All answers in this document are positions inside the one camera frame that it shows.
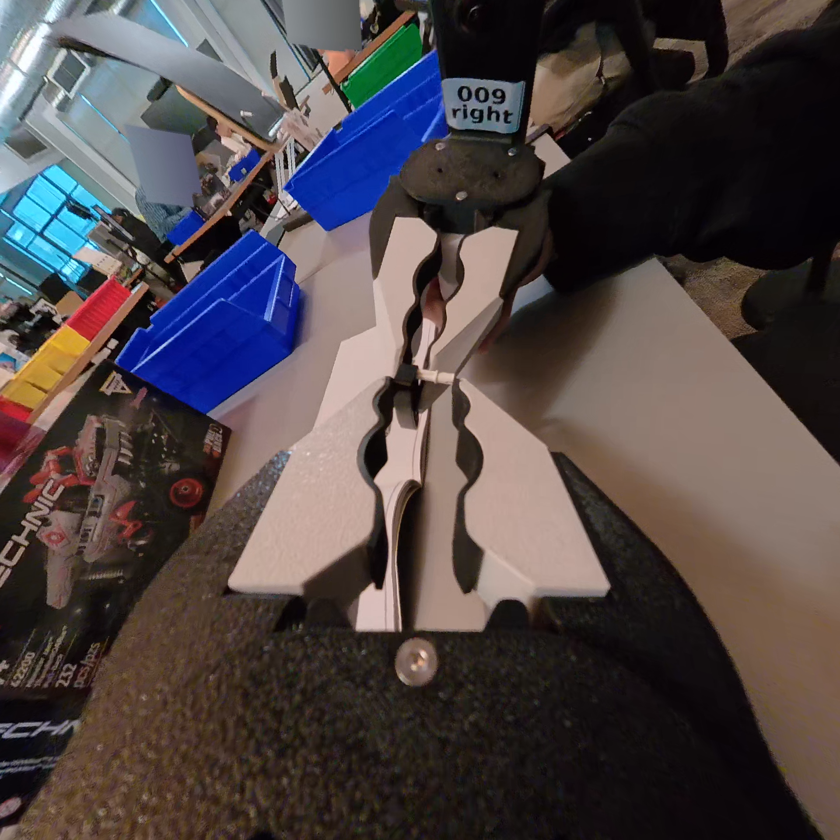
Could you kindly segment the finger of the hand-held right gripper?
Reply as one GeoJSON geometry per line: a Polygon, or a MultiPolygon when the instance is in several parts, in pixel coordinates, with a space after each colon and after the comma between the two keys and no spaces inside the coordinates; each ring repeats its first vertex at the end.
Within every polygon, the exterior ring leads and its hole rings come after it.
{"type": "Polygon", "coordinates": [[[436,280],[423,295],[423,316],[428,342],[423,368],[461,372],[497,320],[505,296],[506,274],[518,240],[518,231],[489,227],[463,238],[457,265],[463,276],[447,301],[436,280]]]}
{"type": "Polygon", "coordinates": [[[373,281],[374,327],[341,345],[349,382],[392,376],[409,357],[409,319],[420,313],[417,279],[438,249],[438,236],[420,218],[399,217],[388,239],[380,273],[373,281]]]}

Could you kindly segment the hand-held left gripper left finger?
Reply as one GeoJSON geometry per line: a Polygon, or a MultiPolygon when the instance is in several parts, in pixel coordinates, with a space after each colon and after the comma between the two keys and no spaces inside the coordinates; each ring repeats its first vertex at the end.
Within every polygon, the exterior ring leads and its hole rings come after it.
{"type": "Polygon", "coordinates": [[[382,587],[394,383],[382,377],[299,440],[228,579],[236,593],[357,597],[382,587]]]}

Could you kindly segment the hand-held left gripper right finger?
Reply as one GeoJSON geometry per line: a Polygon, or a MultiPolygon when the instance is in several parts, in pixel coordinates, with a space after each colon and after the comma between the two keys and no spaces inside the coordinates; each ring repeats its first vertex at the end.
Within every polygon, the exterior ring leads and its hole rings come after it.
{"type": "Polygon", "coordinates": [[[451,629],[484,629],[503,602],[533,619],[546,599],[611,588],[547,446],[467,380],[454,381],[456,499],[451,629]]]}

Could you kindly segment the person's right forearm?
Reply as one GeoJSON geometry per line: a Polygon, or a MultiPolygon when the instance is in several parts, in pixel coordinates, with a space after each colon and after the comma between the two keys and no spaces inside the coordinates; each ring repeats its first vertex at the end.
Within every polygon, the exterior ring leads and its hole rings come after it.
{"type": "Polygon", "coordinates": [[[557,291],[653,256],[777,270],[836,245],[838,2],[719,77],[638,100],[546,183],[557,291]]]}

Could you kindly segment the person's right hand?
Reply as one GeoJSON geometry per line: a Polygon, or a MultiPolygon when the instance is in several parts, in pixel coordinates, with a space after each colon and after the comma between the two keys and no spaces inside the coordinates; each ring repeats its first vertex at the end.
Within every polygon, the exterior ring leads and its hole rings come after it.
{"type": "Polygon", "coordinates": [[[550,284],[545,278],[545,271],[551,261],[552,258],[549,257],[549,261],[543,261],[537,265],[504,296],[497,320],[479,345],[480,354],[486,353],[493,343],[508,330],[511,318],[550,294],[550,284]]]}

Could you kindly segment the white building instruction booklet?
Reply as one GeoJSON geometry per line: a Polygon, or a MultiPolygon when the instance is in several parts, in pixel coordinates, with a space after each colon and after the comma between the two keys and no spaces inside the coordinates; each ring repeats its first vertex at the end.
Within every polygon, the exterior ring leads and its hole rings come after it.
{"type": "Polygon", "coordinates": [[[387,461],[374,482],[384,502],[388,560],[382,587],[371,584],[360,595],[354,622],[358,632],[403,629],[397,554],[406,507],[424,485],[430,413],[421,412],[413,429],[393,422],[386,437],[387,461]]]}

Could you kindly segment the green plastic bin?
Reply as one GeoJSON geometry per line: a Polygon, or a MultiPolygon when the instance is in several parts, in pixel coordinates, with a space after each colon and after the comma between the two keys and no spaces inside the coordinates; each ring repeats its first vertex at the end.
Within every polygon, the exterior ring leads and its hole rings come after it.
{"type": "Polygon", "coordinates": [[[356,67],[340,86],[353,109],[360,108],[423,56],[418,23],[402,26],[356,67]]]}

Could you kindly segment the black toy set box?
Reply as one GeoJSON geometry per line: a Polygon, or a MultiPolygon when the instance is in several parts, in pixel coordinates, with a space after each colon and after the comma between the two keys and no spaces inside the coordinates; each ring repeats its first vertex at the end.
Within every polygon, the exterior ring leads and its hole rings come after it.
{"type": "Polygon", "coordinates": [[[104,361],[2,478],[2,828],[45,785],[134,605],[205,519],[231,434],[104,361]]]}

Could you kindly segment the red plastic bin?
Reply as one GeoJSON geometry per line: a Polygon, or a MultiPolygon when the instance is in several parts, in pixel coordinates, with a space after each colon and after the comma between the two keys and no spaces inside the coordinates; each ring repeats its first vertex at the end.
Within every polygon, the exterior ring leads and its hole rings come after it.
{"type": "Polygon", "coordinates": [[[108,278],[79,309],[65,321],[64,326],[91,342],[104,329],[112,316],[130,299],[132,292],[114,278],[108,278]]]}

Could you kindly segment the yellow plastic bin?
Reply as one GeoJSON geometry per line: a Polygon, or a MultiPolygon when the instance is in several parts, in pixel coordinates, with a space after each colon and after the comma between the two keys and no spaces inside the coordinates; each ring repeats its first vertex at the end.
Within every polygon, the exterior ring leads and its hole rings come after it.
{"type": "Polygon", "coordinates": [[[34,410],[59,382],[61,374],[42,361],[31,360],[5,384],[3,399],[34,410]]]}
{"type": "Polygon", "coordinates": [[[45,341],[21,370],[21,375],[34,376],[42,371],[57,375],[67,373],[90,346],[90,340],[68,325],[63,325],[45,341]]]}

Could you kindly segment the black chair base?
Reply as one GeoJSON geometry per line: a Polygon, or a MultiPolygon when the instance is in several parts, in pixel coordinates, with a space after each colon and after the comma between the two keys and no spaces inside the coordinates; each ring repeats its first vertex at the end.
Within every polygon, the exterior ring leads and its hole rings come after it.
{"type": "Polygon", "coordinates": [[[766,328],[776,316],[808,303],[839,303],[839,244],[825,245],[805,262],[773,269],[757,279],[741,302],[742,320],[766,328]]]}

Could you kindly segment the grey curved panel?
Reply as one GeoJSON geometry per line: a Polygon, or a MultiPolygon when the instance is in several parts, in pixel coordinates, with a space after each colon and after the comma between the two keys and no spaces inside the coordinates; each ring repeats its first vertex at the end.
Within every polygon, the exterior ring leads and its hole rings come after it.
{"type": "Polygon", "coordinates": [[[174,83],[258,144],[272,144],[284,109],[223,62],[118,15],[67,17],[51,24],[52,44],[119,60],[174,83]]]}

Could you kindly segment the silver ventilation duct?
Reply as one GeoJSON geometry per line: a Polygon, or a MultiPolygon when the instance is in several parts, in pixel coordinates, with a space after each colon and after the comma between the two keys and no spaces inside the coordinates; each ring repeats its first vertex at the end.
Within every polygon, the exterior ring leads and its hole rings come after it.
{"type": "Polygon", "coordinates": [[[25,77],[45,72],[45,61],[56,48],[49,41],[51,25],[77,14],[88,2],[81,1],[2,1],[2,73],[16,70],[25,77]]]}

